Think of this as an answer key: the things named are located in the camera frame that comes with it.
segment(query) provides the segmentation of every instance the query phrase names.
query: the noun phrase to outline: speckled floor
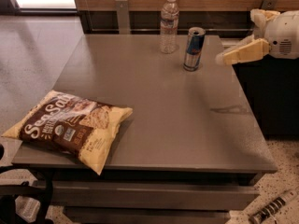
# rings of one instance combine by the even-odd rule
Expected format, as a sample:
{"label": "speckled floor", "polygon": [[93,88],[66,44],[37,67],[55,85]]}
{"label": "speckled floor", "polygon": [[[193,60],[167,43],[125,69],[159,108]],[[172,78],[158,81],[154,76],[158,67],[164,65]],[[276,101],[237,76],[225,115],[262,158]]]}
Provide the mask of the speckled floor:
{"label": "speckled floor", "polygon": [[[77,17],[0,16],[0,133],[20,120],[53,87],[65,63],[83,35]],[[35,99],[21,102],[29,93]],[[9,165],[21,142],[0,137],[5,156],[0,165]],[[299,137],[267,141],[278,171],[265,175],[256,187],[261,195],[242,212],[232,211],[227,224],[249,224],[249,215],[275,199],[286,189],[299,187]],[[0,175],[1,183],[33,179],[27,172]],[[48,216],[58,223],[72,223],[62,207],[52,206]],[[278,224],[299,223],[299,197],[275,215]],[[267,219],[264,224],[275,223]]]}

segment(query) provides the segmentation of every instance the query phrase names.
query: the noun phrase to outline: can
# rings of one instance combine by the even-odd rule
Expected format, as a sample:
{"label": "can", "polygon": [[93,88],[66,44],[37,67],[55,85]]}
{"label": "can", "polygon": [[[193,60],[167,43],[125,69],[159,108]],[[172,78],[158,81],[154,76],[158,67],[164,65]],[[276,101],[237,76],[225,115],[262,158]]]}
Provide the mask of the can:
{"label": "can", "polygon": [[192,27],[189,29],[184,60],[184,68],[187,71],[195,71],[199,67],[205,34],[206,31],[201,27]]}

